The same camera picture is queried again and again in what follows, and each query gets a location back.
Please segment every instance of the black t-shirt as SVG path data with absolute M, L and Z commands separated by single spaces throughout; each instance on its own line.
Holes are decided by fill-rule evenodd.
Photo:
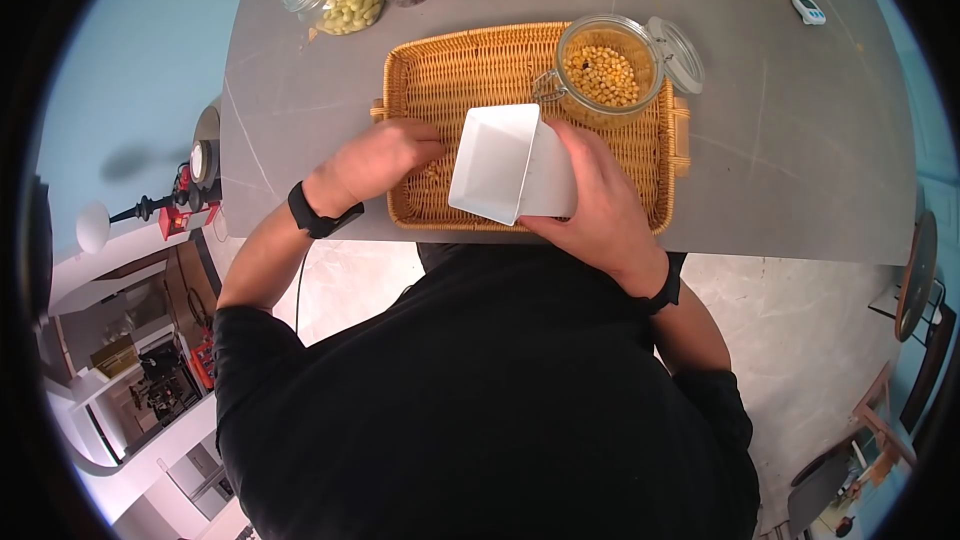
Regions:
M 671 378 L 633 299 L 553 247 L 463 250 L 309 348 L 249 307 L 214 329 L 219 449 L 264 538 L 753 534 L 734 374 Z

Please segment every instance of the person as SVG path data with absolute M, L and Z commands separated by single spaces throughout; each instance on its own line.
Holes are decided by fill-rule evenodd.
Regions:
M 723 337 L 604 141 L 550 126 L 576 211 L 520 223 L 552 245 L 418 246 L 419 281 L 309 348 L 271 308 L 313 237 L 443 156 L 437 130 L 372 126 L 246 240 L 215 316 L 217 442 L 262 537 L 752 537 Z

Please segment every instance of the white ceramic dish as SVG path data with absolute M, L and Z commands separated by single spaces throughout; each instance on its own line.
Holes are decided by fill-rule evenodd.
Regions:
M 521 215 L 569 218 L 577 208 L 570 153 L 539 104 L 466 112 L 447 204 L 505 225 Z

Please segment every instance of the tile floor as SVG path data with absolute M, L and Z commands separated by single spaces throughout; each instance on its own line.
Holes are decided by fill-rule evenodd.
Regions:
M 204 228 L 226 275 L 242 238 Z M 374 316 L 424 274 L 408 242 L 317 241 L 306 259 L 299 335 L 306 345 Z M 893 323 L 867 308 L 895 276 L 887 266 L 691 254 L 683 279 L 724 334 L 753 421 L 759 532 L 787 520 L 792 478 L 856 428 L 851 411 L 900 350 Z M 296 283 L 274 314 L 293 326 Z

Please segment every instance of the tabletop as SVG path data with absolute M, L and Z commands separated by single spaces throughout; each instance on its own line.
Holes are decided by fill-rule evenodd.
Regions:
M 426 0 L 386 8 L 349 36 L 307 28 L 281 0 L 240 0 L 223 77 L 227 231 L 246 237 L 318 163 L 371 123 L 383 64 L 400 44 L 459 30 L 656 15 L 691 39 L 705 69 L 687 96 L 689 176 L 676 185 L 668 250 L 902 265 L 916 208 L 904 78 L 876 0 Z M 383 197 L 344 240 L 537 242 L 533 234 L 402 230 Z

